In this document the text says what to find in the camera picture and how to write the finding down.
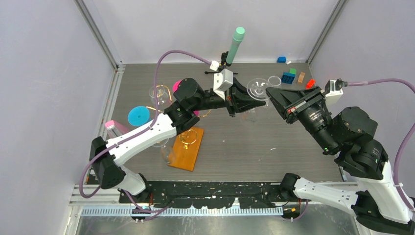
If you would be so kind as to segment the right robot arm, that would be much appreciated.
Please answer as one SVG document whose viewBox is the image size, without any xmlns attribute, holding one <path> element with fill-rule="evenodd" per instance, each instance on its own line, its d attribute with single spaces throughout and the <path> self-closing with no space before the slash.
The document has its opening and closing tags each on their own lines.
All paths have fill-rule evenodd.
<svg viewBox="0 0 415 235">
<path fill-rule="evenodd" d="M 373 231 L 412 235 L 415 223 L 393 182 L 385 148 L 375 138 L 377 122 L 357 106 L 346 107 L 335 117 L 319 87 L 286 90 L 269 87 L 266 94 L 288 123 L 299 121 L 335 163 L 356 178 L 362 191 L 323 186 L 294 173 L 286 173 L 279 186 L 282 199 L 311 200 L 342 210 Z"/>
</svg>

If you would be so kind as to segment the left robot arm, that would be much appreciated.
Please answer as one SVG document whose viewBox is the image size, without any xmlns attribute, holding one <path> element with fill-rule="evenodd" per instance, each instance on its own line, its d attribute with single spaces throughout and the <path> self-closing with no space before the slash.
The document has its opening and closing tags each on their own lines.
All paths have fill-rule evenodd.
<svg viewBox="0 0 415 235">
<path fill-rule="evenodd" d="M 94 170 L 100 189 L 126 190 L 137 202 L 146 202 L 150 189 L 143 176 L 124 166 L 128 160 L 157 142 L 192 128 L 200 120 L 196 111 L 225 108 L 234 117 L 264 106 L 269 85 L 267 80 L 259 78 L 247 86 L 234 77 L 216 78 L 212 89 L 203 90 L 195 79 L 183 79 L 173 93 L 176 100 L 152 121 L 119 137 L 92 140 L 89 167 Z"/>
</svg>

